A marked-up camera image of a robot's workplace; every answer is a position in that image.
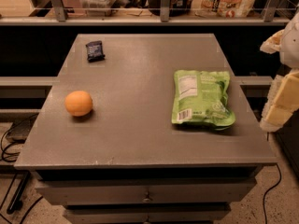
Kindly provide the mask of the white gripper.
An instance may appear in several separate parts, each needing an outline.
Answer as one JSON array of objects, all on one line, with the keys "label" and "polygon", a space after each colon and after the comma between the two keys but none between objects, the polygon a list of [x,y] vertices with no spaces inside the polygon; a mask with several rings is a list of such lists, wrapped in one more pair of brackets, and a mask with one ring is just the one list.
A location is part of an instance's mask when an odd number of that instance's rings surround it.
[{"label": "white gripper", "polygon": [[[280,62],[290,68],[299,68],[299,13],[289,21],[284,30],[267,38],[260,51],[279,52]],[[267,102],[263,107],[260,127],[266,132],[276,132],[299,109],[299,71],[283,76],[276,75],[271,83]]]}]

